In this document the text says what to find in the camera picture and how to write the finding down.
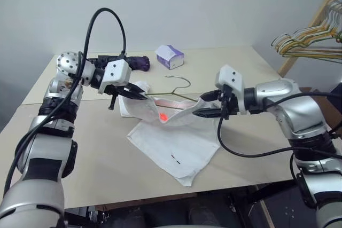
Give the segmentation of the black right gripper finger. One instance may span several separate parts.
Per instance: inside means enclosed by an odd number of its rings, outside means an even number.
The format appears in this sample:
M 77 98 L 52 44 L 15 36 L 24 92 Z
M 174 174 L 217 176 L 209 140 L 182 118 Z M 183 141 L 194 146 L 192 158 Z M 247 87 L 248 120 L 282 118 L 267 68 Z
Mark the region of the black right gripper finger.
M 218 100 L 220 93 L 221 93 L 220 90 L 213 90 L 213 91 L 205 92 L 202 95 L 200 95 L 200 99 L 202 99 L 205 102 L 216 101 Z
M 192 112 L 193 115 L 203 118 L 220 118 L 221 109 L 220 108 L 200 108 Z

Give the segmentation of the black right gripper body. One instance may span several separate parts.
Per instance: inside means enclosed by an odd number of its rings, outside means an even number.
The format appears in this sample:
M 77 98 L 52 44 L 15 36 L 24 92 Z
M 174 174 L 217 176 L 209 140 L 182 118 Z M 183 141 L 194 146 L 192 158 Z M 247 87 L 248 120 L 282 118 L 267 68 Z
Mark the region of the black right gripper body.
M 221 103 L 221 117 L 228 120 L 231 115 L 237 115 L 238 113 L 238 100 L 233 89 L 224 85 L 220 90 L 218 100 Z

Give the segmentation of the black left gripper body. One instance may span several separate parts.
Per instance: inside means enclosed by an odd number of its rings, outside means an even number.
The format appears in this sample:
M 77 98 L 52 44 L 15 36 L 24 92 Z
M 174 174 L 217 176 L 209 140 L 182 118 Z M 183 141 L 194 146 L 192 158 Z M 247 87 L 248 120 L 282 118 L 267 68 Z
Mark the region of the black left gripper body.
M 115 101 L 118 95 L 124 96 L 126 98 L 131 98 L 130 86 L 131 86 L 130 83 L 128 83 L 125 86 L 120 86 L 120 87 L 116 87 L 113 85 L 107 86 L 108 89 L 106 89 L 106 92 L 112 96 L 110 105 L 108 107 L 109 110 L 114 110 Z

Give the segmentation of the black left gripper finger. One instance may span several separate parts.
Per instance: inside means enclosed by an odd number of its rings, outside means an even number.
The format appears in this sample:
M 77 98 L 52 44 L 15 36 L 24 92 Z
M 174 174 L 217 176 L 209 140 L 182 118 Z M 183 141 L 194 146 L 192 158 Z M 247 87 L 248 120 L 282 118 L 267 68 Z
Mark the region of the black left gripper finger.
M 128 91 L 128 94 L 131 97 L 137 97 L 141 93 L 145 93 L 145 91 L 143 89 L 141 89 L 139 86 L 132 84 L 132 83 L 128 83 L 125 86 L 125 89 Z
M 135 92 L 135 91 L 123 90 L 119 92 L 119 95 L 129 98 L 129 99 L 134 99 L 134 100 L 146 100 L 147 99 L 142 93 Z

